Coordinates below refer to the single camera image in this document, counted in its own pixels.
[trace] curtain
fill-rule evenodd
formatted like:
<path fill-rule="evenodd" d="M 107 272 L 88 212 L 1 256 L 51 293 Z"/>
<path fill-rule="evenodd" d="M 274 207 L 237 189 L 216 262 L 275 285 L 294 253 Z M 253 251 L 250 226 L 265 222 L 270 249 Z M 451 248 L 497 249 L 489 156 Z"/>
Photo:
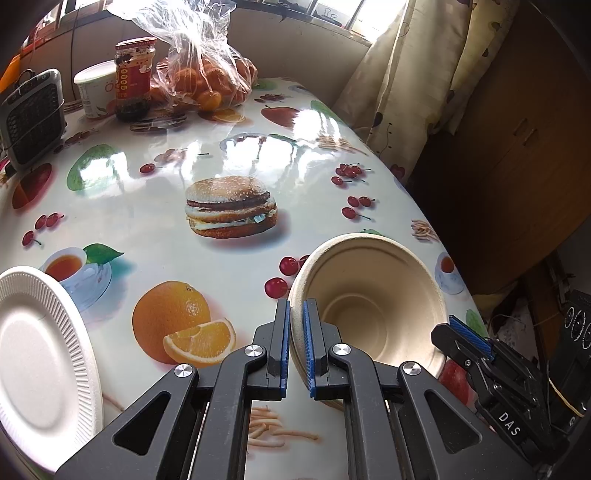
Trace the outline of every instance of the curtain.
<path fill-rule="evenodd" d="M 407 0 L 333 110 L 406 182 L 427 136 L 455 132 L 519 0 Z"/>

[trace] metal screw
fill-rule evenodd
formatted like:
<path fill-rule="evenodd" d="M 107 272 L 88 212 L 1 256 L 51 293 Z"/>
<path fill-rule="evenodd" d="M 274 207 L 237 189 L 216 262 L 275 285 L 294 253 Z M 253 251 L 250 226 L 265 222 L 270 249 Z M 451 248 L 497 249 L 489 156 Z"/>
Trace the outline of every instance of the metal screw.
<path fill-rule="evenodd" d="M 402 370 L 407 375 L 418 375 L 419 373 L 421 373 L 421 365 L 419 365 L 416 362 L 406 362 L 402 366 Z"/>
<path fill-rule="evenodd" d="M 244 353 L 248 356 L 260 356 L 262 355 L 262 347 L 260 345 L 249 345 L 245 347 Z"/>
<path fill-rule="evenodd" d="M 193 373 L 193 367 L 189 364 L 180 364 L 174 368 L 174 374 L 177 377 L 188 377 Z"/>
<path fill-rule="evenodd" d="M 351 347 L 346 343 L 337 343 L 333 345 L 333 353 L 339 356 L 349 355 L 351 353 Z"/>

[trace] hamburger print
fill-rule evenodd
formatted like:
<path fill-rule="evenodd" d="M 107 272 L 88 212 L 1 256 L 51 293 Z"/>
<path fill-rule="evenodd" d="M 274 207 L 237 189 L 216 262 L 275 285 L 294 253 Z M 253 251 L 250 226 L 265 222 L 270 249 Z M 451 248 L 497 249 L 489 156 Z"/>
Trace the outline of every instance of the hamburger print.
<path fill-rule="evenodd" d="M 205 179 L 186 190 L 189 226 L 198 235 L 238 238 L 269 230 L 277 205 L 267 187 L 252 177 Z"/>

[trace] white plastic container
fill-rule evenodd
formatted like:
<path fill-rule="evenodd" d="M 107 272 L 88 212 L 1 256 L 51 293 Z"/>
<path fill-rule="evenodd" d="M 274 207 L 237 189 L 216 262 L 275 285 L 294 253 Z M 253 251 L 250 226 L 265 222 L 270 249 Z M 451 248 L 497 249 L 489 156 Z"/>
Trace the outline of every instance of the white plastic container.
<path fill-rule="evenodd" d="M 104 61 L 78 72 L 78 85 L 84 113 L 88 118 L 104 118 L 115 113 L 115 62 Z"/>

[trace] rim of bowl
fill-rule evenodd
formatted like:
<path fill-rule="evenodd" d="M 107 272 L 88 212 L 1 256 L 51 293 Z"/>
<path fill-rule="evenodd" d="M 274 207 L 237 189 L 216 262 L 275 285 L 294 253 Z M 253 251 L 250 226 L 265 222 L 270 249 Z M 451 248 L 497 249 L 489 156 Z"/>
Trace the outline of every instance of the rim of bowl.
<path fill-rule="evenodd" d="M 306 284 L 309 283 L 309 279 L 312 278 L 315 273 L 319 270 L 320 267 L 332 257 L 330 255 L 331 251 L 334 251 L 337 247 L 341 247 L 342 244 L 345 242 L 355 241 L 358 239 L 368 239 L 372 242 L 376 242 L 377 245 L 380 245 L 384 248 L 381 250 L 386 250 L 386 246 L 388 248 L 388 253 L 392 254 L 392 247 L 399 250 L 402 253 L 402 256 L 406 256 L 410 260 L 414 261 L 417 264 L 417 267 L 423 270 L 427 274 L 428 281 L 431 282 L 433 285 L 433 290 L 436 292 L 437 296 L 437 304 L 440 306 L 440 316 L 441 321 L 438 323 L 447 323 L 449 321 L 447 317 L 447 309 L 445 305 L 445 299 L 443 298 L 443 294 L 441 293 L 435 279 L 429 272 L 427 266 L 417 257 L 413 252 L 411 252 L 405 246 L 399 244 L 397 241 L 392 240 L 386 236 L 375 235 L 374 233 L 346 233 L 344 235 L 339 235 L 330 240 L 324 242 L 319 247 L 317 247 L 308 257 L 304 266 L 297 274 L 293 285 L 291 286 L 290 294 L 288 296 L 288 300 L 290 302 L 290 310 L 291 310 L 291 322 L 290 322 L 290 330 L 291 330 L 291 351 L 292 351 L 292 359 L 295 365 L 296 370 L 300 374 L 301 379 L 306 383 L 307 381 L 307 373 L 306 368 L 304 367 L 302 360 L 305 361 L 305 351 L 306 347 L 304 344 L 304 329 L 302 321 L 298 320 L 295 322 L 294 320 L 302 318 L 302 305 L 304 302 L 304 296 L 306 289 Z M 335 253 L 341 253 L 343 250 L 338 250 Z M 435 378 L 438 378 L 443 370 L 443 366 L 445 364 L 445 355 L 433 346 L 434 353 L 433 359 L 431 360 L 428 367 L 424 366 L 431 375 Z M 343 408 L 343 402 L 341 400 L 327 400 L 324 403 L 327 405 L 341 409 Z"/>

